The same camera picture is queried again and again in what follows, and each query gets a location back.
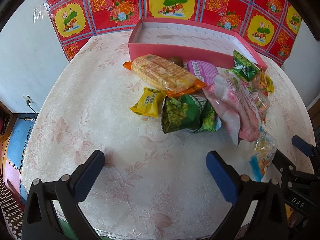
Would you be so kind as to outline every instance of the white wall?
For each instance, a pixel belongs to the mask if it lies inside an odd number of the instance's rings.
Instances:
[[[33,22],[44,0],[25,0],[0,32],[0,101],[13,113],[39,112],[68,64],[49,17]]]
[[[304,21],[282,69],[309,109],[320,98],[320,42],[315,40]]]

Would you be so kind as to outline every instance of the white tablecloth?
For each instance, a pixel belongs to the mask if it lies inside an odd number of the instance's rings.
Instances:
[[[92,37],[65,68],[49,93],[25,152],[22,184],[71,174],[94,149],[105,168],[80,207],[100,235],[120,239],[195,239],[211,235],[231,207],[205,165],[217,150],[240,173],[252,175],[244,145],[233,145],[224,128],[216,133],[164,134],[160,119],[129,107],[149,86],[123,68],[130,31]],[[310,161],[291,144],[298,134],[315,139],[307,110],[289,78],[271,59],[267,74],[276,85],[267,128],[299,170]],[[274,167],[266,177],[277,177]],[[59,205],[56,209],[63,216]]]

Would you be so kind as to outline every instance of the green snack package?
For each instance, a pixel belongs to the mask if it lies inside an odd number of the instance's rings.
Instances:
[[[165,98],[161,125],[164,133],[182,129],[190,132],[217,131],[221,127],[221,120],[217,118],[206,98],[188,94],[177,99]]]
[[[260,73],[261,70],[238,51],[233,51],[233,57],[236,64],[226,72],[230,71],[234,73],[238,78],[241,78],[245,82],[251,81],[256,74]]]

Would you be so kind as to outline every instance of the open box lid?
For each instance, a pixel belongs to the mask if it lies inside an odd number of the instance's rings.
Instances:
[[[234,50],[263,70],[267,69],[259,54],[238,33],[209,24],[142,18],[129,38],[131,60],[154,54],[163,58],[176,56],[183,61],[203,60],[217,67],[233,68]]]

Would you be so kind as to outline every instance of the brown fabric with white dots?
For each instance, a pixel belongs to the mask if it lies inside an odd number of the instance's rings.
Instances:
[[[14,238],[21,240],[23,212],[14,200],[11,191],[6,187],[0,176],[0,206],[7,227],[11,229]]]

